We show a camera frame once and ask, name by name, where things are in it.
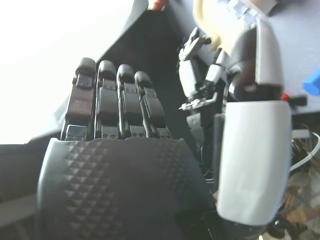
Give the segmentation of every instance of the white cable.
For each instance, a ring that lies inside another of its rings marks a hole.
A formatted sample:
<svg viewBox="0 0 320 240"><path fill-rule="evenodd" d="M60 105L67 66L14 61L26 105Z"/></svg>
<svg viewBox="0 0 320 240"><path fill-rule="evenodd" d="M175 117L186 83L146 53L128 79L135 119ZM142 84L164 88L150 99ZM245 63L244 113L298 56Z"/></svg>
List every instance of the white cable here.
<svg viewBox="0 0 320 240"><path fill-rule="evenodd" d="M306 156L304 159L302 159L301 161L297 162L296 164L292 165L290 167L290 172L295 170L295 169L297 169L297 168L299 168L300 166L302 166L306 162L310 161L313 158L313 156L320 150L320 136L315 132L313 132L312 134L314 136L316 136L317 139L318 139L315 147L313 148L313 150L311 152L309 152L308 156Z"/></svg>

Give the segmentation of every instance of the gray table surface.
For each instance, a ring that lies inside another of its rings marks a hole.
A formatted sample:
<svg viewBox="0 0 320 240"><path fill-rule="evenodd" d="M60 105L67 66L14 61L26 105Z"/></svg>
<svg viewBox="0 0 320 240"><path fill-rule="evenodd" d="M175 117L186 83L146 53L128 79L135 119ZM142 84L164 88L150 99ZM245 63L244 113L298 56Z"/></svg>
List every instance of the gray table surface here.
<svg viewBox="0 0 320 240"><path fill-rule="evenodd" d="M196 26L193 1L173 0L169 11L178 33L189 36ZM320 96L309 95L303 89L303 81L320 68L320 0L280 0L269 20L280 45L284 91L291 96L307 95L307 106L297 107L292 113L320 112ZM207 64L212 61L205 47L199 56Z"/></svg>

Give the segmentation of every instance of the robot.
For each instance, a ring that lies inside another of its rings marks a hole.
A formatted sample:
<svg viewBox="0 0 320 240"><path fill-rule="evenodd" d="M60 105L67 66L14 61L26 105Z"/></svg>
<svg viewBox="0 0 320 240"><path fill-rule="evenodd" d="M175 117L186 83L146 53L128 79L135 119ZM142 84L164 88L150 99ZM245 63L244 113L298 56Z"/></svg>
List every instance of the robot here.
<svg viewBox="0 0 320 240"><path fill-rule="evenodd" d="M178 68L181 111L190 113L201 155L216 150L202 170L185 141L172 138L147 73L104 60L96 74L96 63L82 59L61 137L51 139L41 169L40 239L250 240L266 230L291 155L279 49L259 20L230 56L217 52L203 80L193 57L208 43L195 29Z"/></svg>

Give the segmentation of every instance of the blue object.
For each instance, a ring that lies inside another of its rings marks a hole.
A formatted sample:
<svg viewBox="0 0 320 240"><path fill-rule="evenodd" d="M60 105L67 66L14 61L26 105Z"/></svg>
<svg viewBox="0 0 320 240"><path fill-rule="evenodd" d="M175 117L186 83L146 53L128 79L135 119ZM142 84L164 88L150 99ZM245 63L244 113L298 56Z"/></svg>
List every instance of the blue object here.
<svg viewBox="0 0 320 240"><path fill-rule="evenodd" d="M303 88L311 95L320 95L320 68L304 80Z"/></svg>

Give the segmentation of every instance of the diamond textured grip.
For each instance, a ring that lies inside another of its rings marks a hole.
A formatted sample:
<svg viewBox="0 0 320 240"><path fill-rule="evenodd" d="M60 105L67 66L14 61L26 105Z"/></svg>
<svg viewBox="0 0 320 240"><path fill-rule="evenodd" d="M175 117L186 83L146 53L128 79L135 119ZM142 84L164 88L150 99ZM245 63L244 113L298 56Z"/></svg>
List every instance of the diamond textured grip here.
<svg viewBox="0 0 320 240"><path fill-rule="evenodd" d="M184 140L53 138L36 223L46 240L182 240L176 215L213 207Z"/></svg>

